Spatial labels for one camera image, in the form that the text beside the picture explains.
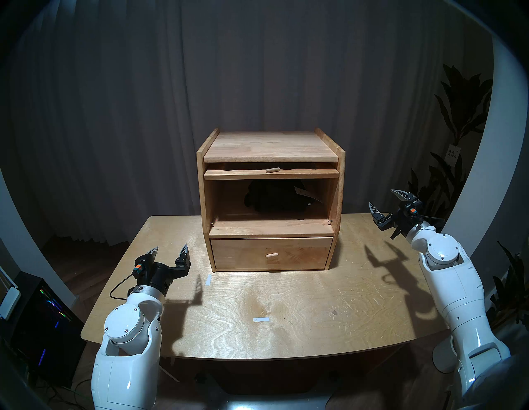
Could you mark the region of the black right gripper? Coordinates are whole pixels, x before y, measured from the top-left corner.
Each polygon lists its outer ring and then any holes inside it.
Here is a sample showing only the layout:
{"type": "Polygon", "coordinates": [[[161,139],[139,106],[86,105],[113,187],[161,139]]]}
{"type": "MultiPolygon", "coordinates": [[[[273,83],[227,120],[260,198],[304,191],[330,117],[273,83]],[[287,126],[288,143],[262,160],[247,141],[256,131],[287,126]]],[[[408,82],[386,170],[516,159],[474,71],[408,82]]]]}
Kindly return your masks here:
{"type": "Polygon", "coordinates": [[[391,239],[394,240],[398,235],[402,234],[407,237],[412,229],[421,229],[421,206],[422,201],[412,193],[391,189],[390,190],[400,201],[409,202],[412,205],[399,205],[399,210],[396,215],[388,213],[387,215],[380,212],[371,202],[369,202],[369,211],[371,213],[373,222],[381,230],[393,228],[394,232],[391,239]]]}

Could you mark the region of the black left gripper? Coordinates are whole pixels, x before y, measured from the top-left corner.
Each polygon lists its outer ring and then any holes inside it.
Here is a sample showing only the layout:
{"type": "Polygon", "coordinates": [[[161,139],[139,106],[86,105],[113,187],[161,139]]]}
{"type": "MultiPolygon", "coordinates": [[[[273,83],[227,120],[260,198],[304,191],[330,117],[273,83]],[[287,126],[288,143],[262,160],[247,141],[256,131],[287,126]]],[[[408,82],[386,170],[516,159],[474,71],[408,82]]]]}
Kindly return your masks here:
{"type": "MultiPolygon", "coordinates": [[[[148,262],[154,262],[158,253],[159,247],[151,249],[144,254],[142,258],[148,262]]],[[[139,274],[139,286],[152,287],[163,294],[167,295],[168,289],[174,280],[185,277],[191,268],[190,255],[188,245],[185,244],[175,260],[175,267],[168,266],[151,266],[145,268],[139,274]]]]}

